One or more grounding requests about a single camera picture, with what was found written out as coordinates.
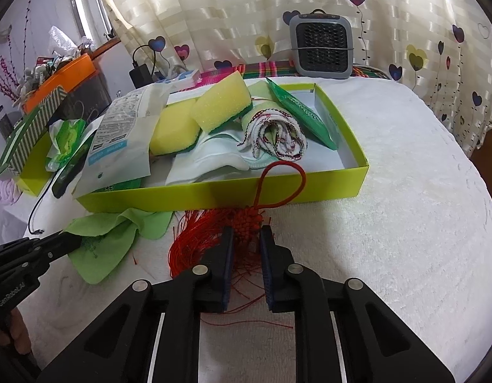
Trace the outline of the person's left hand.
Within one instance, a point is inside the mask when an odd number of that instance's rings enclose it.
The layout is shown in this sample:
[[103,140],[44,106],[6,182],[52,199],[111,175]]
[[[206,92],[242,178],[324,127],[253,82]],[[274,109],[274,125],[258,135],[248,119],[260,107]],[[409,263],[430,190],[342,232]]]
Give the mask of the person's left hand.
[[31,352],[28,329],[18,308],[11,310],[7,330],[0,328],[0,346],[9,345],[13,345],[20,355],[28,355]]

